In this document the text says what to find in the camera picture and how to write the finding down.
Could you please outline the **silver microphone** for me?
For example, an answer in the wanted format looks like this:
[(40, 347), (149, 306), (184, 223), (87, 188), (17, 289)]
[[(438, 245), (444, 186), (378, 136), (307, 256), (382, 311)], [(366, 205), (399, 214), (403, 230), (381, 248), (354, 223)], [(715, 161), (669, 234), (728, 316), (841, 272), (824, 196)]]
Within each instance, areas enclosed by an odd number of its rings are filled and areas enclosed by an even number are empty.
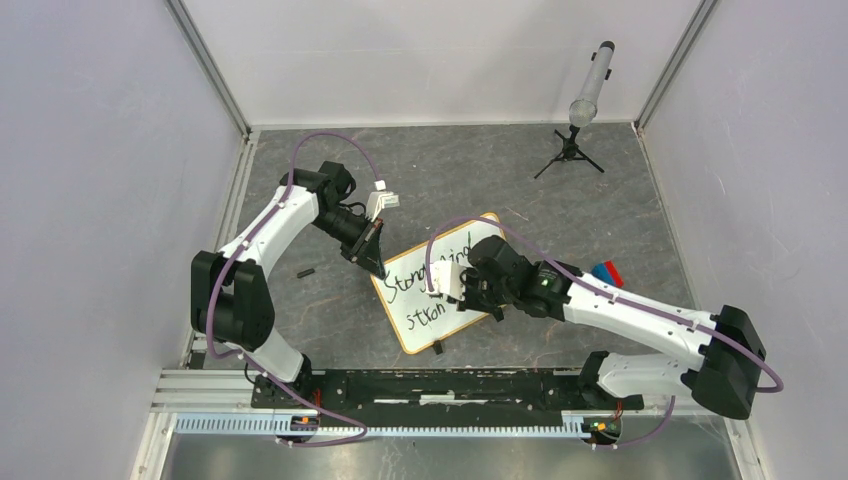
[(611, 74), (610, 63), (614, 52), (615, 43), (606, 40), (593, 53), (591, 65), (580, 92), (569, 106), (571, 126), (585, 128), (596, 118), (601, 90)]

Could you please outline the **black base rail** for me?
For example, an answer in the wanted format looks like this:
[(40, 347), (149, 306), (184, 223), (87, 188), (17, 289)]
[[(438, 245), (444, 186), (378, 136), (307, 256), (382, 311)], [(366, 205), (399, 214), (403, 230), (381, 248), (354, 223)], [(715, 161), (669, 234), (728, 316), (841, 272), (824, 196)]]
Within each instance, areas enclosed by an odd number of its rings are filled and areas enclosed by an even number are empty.
[(294, 385), (321, 407), (322, 427), (542, 427), (564, 411), (641, 410), (574, 369), (327, 369)]

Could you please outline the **yellow framed whiteboard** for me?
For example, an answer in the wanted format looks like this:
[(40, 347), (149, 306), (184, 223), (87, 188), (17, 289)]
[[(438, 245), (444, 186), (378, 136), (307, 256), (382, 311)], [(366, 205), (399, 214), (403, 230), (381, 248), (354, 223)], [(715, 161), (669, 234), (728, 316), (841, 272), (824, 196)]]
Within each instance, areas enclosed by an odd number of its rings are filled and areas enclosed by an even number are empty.
[[(467, 221), (438, 235), (431, 258), (467, 267), (471, 248), (491, 235), (505, 236), (496, 226), (479, 220)], [(423, 242), (387, 260), (386, 277), (371, 278), (400, 346), (409, 355), (426, 350), (486, 317), (482, 312), (460, 311), (446, 299), (426, 293), (426, 246)]]

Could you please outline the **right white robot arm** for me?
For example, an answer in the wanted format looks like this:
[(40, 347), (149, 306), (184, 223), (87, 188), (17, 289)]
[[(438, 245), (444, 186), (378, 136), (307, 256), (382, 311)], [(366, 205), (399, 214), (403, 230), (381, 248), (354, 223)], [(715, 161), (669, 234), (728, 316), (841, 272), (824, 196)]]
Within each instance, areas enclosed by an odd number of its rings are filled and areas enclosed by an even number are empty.
[(462, 310), (501, 319), (503, 306), (511, 305), (534, 318), (598, 328), (651, 348), (642, 355), (591, 354), (577, 382), (580, 400), (591, 408), (634, 395), (677, 395), (746, 420), (765, 390), (759, 380), (766, 350), (740, 308), (710, 313), (664, 304), (562, 262), (532, 262), (499, 236), (476, 243), (468, 262), (438, 276)]

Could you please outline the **black microphone tripod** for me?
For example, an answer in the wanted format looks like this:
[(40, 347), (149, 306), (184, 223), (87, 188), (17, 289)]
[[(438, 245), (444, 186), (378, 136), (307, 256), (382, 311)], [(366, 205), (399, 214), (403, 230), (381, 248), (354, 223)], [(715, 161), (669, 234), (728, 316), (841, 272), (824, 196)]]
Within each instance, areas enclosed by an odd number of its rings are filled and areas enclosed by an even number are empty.
[(594, 169), (596, 169), (600, 173), (604, 173), (605, 169), (602, 168), (598, 163), (596, 163), (593, 159), (591, 159), (585, 152), (583, 152), (578, 143), (577, 136), (580, 133), (580, 128), (570, 125), (568, 128), (569, 134), (564, 135), (558, 129), (554, 130), (554, 134), (562, 141), (562, 147), (559, 153), (550, 159), (547, 164), (533, 176), (533, 179), (538, 179), (543, 173), (545, 173), (552, 165), (555, 163), (567, 163), (567, 162), (575, 162), (575, 161), (585, 161), (588, 162)]

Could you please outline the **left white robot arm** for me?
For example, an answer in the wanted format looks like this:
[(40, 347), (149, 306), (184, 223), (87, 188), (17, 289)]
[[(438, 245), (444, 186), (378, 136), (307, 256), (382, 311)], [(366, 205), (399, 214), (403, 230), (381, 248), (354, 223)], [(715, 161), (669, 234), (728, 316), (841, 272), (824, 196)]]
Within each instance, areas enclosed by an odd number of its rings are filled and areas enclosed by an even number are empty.
[(346, 203), (355, 188), (351, 173), (340, 163), (326, 161), (316, 171), (295, 168), (240, 235), (216, 252), (199, 252), (191, 263), (193, 330), (257, 362), (278, 379), (275, 392), (290, 407), (312, 399), (314, 381), (305, 374), (307, 357), (275, 329), (268, 277), (308, 226), (338, 241), (346, 261), (385, 277), (379, 215), (398, 206), (399, 197), (378, 180), (364, 212), (355, 213)]

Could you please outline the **blue red whiteboard eraser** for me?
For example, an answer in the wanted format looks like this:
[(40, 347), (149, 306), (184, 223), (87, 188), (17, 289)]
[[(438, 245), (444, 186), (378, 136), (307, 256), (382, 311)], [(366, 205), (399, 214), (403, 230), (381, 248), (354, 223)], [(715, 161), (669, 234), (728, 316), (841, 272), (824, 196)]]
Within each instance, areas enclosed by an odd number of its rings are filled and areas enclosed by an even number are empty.
[(605, 284), (616, 288), (622, 288), (624, 286), (624, 281), (612, 261), (596, 264), (590, 273)]

